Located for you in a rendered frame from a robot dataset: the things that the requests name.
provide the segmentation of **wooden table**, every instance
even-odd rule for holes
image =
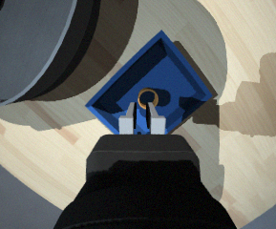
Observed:
[[[172,134],[192,146],[203,184],[243,227],[276,204],[276,0],[103,0],[70,78],[0,107],[0,164],[64,209],[86,181],[87,156],[112,134],[85,104],[160,30],[215,93]]]

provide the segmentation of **blue box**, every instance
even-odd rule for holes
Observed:
[[[118,119],[137,102],[135,135],[150,135],[146,110],[138,105],[138,93],[151,88],[159,96],[158,115],[166,118],[167,135],[213,95],[167,35],[160,31],[138,51],[86,104],[115,135]]]

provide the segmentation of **gold ring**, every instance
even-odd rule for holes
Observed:
[[[140,102],[139,98],[143,93],[146,93],[146,92],[151,92],[155,95],[155,99],[153,101],[154,107],[156,107],[159,103],[158,94],[150,88],[144,88],[144,89],[140,90],[139,93],[138,93],[138,105],[144,110],[146,110],[146,104],[143,104],[142,102]]]

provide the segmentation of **wood grain surface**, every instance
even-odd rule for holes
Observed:
[[[85,104],[163,30],[215,95],[180,125],[202,182],[241,228],[276,204],[276,0],[102,0],[94,39],[49,94],[0,107],[0,164],[60,209],[111,135]]]

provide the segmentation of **gray floor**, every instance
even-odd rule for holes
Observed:
[[[0,165],[0,229],[53,229],[61,210]],[[243,229],[276,229],[276,205]]]

